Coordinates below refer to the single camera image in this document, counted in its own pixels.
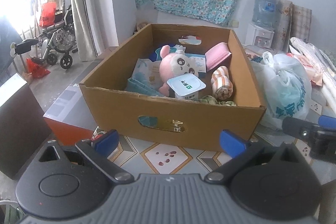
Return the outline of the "orange striped white towel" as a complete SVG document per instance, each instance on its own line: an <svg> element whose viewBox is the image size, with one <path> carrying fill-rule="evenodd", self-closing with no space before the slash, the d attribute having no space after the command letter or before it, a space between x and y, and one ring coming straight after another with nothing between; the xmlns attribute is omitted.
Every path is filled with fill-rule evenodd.
<svg viewBox="0 0 336 224"><path fill-rule="evenodd" d="M218 67L211 76L213 97L218 101L225 101L232 96L234 86L230 80L229 70L226 66Z"/></svg>

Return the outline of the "water dispenser with bottle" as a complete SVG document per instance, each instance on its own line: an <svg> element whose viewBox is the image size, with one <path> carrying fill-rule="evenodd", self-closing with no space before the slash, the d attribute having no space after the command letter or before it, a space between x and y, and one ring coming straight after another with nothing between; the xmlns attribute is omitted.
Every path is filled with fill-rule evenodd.
<svg viewBox="0 0 336 224"><path fill-rule="evenodd" d="M252 22L248 24L245 45L270 48L274 37L276 0L255 0Z"/></svg>

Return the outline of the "blue wet wipes pack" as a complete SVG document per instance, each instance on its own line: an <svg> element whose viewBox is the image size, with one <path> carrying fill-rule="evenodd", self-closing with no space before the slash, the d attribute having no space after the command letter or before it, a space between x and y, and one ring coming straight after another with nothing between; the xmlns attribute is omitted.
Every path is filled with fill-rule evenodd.
<svg viewBox="0 0 336 224"><path fill-rule="evenodd" d="M168 46L169 46L168 53L180 53L180 54L184 54L185 50L186 50L186 47L184 47L182 45L179 45L179 44L176 44L175 46L173 46L172 44L169 44ZM162 47L157 48L154 52L152 52L149 55L149 59L152 62L161 61L162 60L161 50L162 50Z"/></svg>

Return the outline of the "white yogurt cup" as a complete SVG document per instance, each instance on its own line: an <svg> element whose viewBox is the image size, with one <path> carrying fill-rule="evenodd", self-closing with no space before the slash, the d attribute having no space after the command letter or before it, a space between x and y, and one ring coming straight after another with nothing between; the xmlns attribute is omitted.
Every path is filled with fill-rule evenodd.
<svg viewBox="0 0 336 224"><path fill-rule="evenodd" d="M197 101L199 92L206 88L206 84L191 73L169 79L167 84L179 100Z"/></svg>

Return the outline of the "light blue tissue box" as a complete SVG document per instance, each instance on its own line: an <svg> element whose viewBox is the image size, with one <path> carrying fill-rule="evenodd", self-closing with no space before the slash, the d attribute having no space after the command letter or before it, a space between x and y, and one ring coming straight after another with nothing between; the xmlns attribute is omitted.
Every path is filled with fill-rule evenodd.
<svg viewBox="0 0 336 224"><path fill-rule="evenodd" d="M160 64L161 61L138 59L131 77L143 83L144 85L158 90L163 85L159 74Z"/></svg>

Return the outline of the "pink knitted cloth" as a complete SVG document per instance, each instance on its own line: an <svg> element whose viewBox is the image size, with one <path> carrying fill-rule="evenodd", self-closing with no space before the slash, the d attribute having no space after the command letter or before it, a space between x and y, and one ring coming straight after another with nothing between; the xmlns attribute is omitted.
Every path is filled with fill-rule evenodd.
<svg viewBox="0 0 336 224"><path fill-rule="evenodd" d="M206 53L206 68L207 71L214 69L226 59L231 57L232 53L228 48L228 44L225 42L220 42L217 45L210 48Z"/></svg>

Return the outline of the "green scrunchie cloth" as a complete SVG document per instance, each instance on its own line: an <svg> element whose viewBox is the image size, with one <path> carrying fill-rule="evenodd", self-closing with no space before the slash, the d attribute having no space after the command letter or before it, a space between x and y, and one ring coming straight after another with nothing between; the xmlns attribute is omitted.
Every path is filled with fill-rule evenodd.
<svg viewBox="0 0 336 224"><path fill-rule="evenodd" d="M211 104L211 105L237 106L237 104L233 101L218 101L213 96L204 96L204 97L200 98L198 101L202 102L202 103L208 103L208 104Z"/></svg>

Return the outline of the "light blue towel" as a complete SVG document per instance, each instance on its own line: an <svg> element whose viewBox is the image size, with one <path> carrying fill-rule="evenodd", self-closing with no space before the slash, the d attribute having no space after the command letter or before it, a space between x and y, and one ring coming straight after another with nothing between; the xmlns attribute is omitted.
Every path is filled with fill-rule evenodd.
<svg viewBox="0 0 336 224"><path fill-rule="evenodd" d="M144 94L147 96L152 96L152 97L163 97L163 94L160 92L156 91L155 89L139 82L138 80L134 78L129 78L127 80L127 85L125 88L125 91L127 92L132 92L132 93L139 93L139 94Z"/></svg>

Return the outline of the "rolled checked mat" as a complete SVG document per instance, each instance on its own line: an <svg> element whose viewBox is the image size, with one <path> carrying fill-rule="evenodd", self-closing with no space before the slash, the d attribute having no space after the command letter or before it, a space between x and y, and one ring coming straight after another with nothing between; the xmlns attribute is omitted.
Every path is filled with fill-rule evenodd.
<svg viewBox="0 0 336 224"><path fill-rule="evenodd" d="M312 20L312 10L293 5L290 37L296 37L304 42L309 41Z"/></svg>

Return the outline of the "white plastic bag blue print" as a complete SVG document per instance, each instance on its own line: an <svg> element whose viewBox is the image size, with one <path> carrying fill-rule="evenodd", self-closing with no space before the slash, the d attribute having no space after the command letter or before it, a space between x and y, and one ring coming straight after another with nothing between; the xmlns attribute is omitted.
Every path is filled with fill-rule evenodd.
<svg viewBox="0 0 336 224"><path fill-rule="evenodd" d="M286 117L306 119L311 100L311 83L303 65L284 53L264 52L251 60L266 101L261 125L281 130Z"/></svg>

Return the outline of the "rolled floral mat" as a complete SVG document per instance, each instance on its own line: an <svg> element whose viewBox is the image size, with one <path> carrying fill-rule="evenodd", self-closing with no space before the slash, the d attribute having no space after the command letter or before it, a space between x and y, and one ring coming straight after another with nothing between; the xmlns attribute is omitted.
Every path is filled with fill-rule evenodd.
<svg viewBox="0 0 336 224"><path fill-rule="evenodd" d="M292 14L293 2L277 0L272 42L272 48L276 51L288 52Z"/></svg>

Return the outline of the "white striped blanket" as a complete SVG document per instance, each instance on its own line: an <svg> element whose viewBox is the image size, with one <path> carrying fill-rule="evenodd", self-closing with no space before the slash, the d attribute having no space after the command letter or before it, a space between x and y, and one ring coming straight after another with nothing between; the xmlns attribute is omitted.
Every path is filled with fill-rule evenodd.
<svg viewBox="0 0 336 224"><path fill-rule="evenodd" d="M327 100L330 108L335 112L335 73L332 75L331 68L326 61L323 60L323 55L317 47L311 43L306 43L303 40L292 37L290 44L303 54L311 65L322 75L322 94Z"/></svg>

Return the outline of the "pink plush doll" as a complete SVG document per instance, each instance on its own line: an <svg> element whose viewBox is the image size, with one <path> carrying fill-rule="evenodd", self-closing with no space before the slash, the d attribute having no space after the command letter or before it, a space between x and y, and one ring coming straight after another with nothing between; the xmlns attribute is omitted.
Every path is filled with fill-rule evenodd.
<svg viewBox="0 0 336 224"><path fill-rule="evenodd" d="M169 96L169 85L167 80L186 73L198 75L198 69L193 59L190 59L185 54L168 53L169 46L165 45L161 50L161 64L159 65L159 74L163 85L159 88L159 92L164 96Z"/></svg>

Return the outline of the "white window curtain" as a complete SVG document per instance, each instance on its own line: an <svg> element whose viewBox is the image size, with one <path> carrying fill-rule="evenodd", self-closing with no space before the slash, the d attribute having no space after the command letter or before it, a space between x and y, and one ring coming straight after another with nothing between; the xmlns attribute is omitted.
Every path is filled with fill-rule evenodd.
<svg viewBox="0 0 336 224"><path fill-rule="evenodd" d="M118 46L112 0L71 0L79 57L92 61Z"/></svg>

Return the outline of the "brown cardboard box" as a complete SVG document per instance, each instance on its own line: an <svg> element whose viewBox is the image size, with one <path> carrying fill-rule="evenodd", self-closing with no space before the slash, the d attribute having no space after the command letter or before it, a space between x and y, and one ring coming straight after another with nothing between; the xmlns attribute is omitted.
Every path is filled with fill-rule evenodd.
<svg viewBox="0 0 336 224"><path fill-rule="evenodd" d="M197 36L202 41L198 46L186 47L192 53L203 54L220 42L228 44L232 53L228 65L234 85L232 100L237 106L213 105L214 109L210 111L208 118L209 128L219 135L223 130L229 130L242 139L248 140L265 113L266 103L250 61L235 32L230 29L180 24L148 24L122 43L89 73L80 83L80 89L86 85L108 89L113 93L127 92L125 91L127 80L131 77L137 60L148 57L161 46L177 44L179 38L184 35ZM220 146L219 140L214 139L206 141L206 145Z"/></svg>

